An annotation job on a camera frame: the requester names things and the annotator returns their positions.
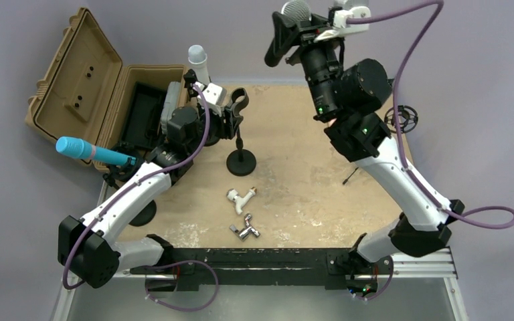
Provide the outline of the black microphone silver grille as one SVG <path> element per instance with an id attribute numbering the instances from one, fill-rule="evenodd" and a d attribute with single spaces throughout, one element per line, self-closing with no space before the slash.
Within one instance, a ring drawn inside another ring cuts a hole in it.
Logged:
<path id="1" fill-rule="evenodd" d="M 272 14 L 274 37 L 264 58 L 268 67 L 276 67 L 289 49 L 299 43 L 301 30 L 311 26 L 311 19 L 306 1 L 288 1 L 281 11 Z"/>

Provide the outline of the black tripod shock-mount stand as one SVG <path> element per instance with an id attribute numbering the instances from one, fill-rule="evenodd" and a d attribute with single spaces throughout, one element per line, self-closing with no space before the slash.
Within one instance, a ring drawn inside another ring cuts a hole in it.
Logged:
<path id="1" fill-rule="evenodd" d="M 402 132 L 411 132 L 418 124 L 418 113 L 411 106 L 399 105 L 398 106 L 398 119 L 396 122 L 394 120 L 395 112 L 393 108 L 390 108 L 385 112 L 383 118 L 380 116 L 367 116 L 362 118 L 362 124 L 366 125 L 367 128 L 362 127 L 362 130 L 367 129 L 367 134 L 363 134 L 367 136 L 367 138 L 360 138 L 359 136 L 349 136 L 351 143 L 349 146 L 352 147 L 352 151 L 347 154 L 351 155 L 351 158 L 354 160 L 359 160 L 359 156 L 372 156 L 373 151 L 375 150 L 375 143 L 377 142 L 377 136 L 370 138 L 369 136 L 373 134 L 369 133 L 370 129 L 375 130 L 377 135 L 381 135 L 381 133 L 385 133 L 381 129 L 381 124 L 385 123 L 385 126 L 388 128 L 388 132 L 392 134 L 396 134 L 397 131 L 395 129 L 395 125 L 399 124 Z"/>

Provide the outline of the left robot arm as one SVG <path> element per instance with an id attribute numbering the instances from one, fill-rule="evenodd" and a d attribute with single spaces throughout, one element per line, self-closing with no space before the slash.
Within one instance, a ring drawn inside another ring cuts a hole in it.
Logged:
<path id="1" fill-rule="evenodd" d="M 195 150 L 184 160 L 168 167 L 144 161 L 132 177 L 111 197 L 91 212 L 77 219 L 66 217 L 59 226 L 58 261 L 64 266 L 62 284 L 72 290 L 87 283 L 99 288 L 116 272 L 133 268 L 151 268 L 155 273 L 169 271 L 173 256 L 165 251 L 162 238 L 148 235 L 139 241 L 117 241 L 123 229 L 155 197 L 171 188 L 172 173 L 193 164 L 207 141 L 210 131 L 209 104 L 201 100 L 205 125 Z"/>

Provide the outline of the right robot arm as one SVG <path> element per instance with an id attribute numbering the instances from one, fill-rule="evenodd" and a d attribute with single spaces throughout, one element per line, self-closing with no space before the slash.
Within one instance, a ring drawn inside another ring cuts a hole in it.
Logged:
<path id="1" fill-rule="evenodd" d="M 397 138 L 377 115 L 392 93 L 384 67 L 366 58 L 344 68 L 335 53 L 342 39 L 319 39 L 328 26 L 324 17 L 295 19 L 276 11 L 272 21 L 274 37 L 266 65 L 285 61 L 303 67 L 315 119 L 327 125 L 325 134 L 333 148 L 375 179 L 401 209 L 397 220 L 362 234 L 348 256 L 335 264 L 365 272 L 397 252 L 423 257 L 445 248 L 452 235 L 448 211 L 461 213 L 464 205 L 436 191 L 426 195 L 426 180 L 411 163 L 402 162 Z"/>

